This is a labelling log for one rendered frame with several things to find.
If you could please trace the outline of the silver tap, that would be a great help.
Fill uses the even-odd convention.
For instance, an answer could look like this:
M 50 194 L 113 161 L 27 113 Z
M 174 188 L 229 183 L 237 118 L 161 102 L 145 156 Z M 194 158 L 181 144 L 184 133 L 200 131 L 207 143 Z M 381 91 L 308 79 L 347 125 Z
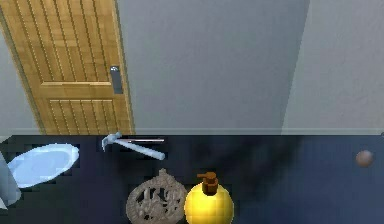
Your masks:
M 155 158 L 157 160 L 165 159 L 165 154 L 163 152 L 159 152 L 151 148 L 137 145 L 137 142 L 149 142 L 149 139 L 132 139 L 132 140 L 122 139 L 122 134 L 120 132 L 116 132 L 115 134 L 109 134 L 106 137 L 104 137 L 101 141 L 101 145 L 102 145 L 103 151 L 106 151 L 106 147 L 108 145 L 118 144 L 127 149 L 136 151 L 138 153 Z

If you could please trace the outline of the yellow round soap dispenser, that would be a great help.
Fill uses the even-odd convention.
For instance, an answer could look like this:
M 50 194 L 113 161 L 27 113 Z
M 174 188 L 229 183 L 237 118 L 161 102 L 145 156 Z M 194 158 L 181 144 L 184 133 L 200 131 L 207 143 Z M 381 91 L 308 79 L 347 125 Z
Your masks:
M 215 172 L 198 174 L 202 182 L 187 194 L 184 212 L 188 224 L 232 224 L 234 202 L 219 184 Z

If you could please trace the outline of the grey ornate round ornament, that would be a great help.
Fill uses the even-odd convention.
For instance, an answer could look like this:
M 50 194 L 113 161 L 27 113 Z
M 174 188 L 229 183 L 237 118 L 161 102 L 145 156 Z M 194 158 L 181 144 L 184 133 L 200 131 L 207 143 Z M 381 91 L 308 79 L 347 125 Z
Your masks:
M 177 224 L 184 218 L 187 190 L 165 168 L 134 188 L 126 202 L 131 224 Z

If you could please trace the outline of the wooden room door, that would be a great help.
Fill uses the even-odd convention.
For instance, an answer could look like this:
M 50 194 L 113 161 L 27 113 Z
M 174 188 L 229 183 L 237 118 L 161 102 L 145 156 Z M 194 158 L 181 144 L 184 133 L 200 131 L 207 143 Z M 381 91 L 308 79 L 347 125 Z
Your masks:
M 40 133 L 134 132 L 117 0 L 0 0 L 0 28 Z

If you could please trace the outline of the white toilet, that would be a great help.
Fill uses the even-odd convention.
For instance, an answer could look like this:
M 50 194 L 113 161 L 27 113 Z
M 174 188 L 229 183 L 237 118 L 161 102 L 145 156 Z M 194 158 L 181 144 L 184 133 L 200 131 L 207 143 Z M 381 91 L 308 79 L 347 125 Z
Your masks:
M 0 152 L 0 209 L 16 203 L 21 190 L 54 180 L 72 168 L 79 149 L 71 144 L 48 144 L 7 162 Z

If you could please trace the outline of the small brown ball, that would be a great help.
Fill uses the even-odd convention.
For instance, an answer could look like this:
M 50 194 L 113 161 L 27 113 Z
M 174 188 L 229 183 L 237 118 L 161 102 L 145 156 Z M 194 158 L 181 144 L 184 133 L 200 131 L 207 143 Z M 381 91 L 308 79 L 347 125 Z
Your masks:
M 362 150 L 357 153 L 355 160 L 358 166 L 366 168 L 373 163 L 374 155 L 368 150 Z

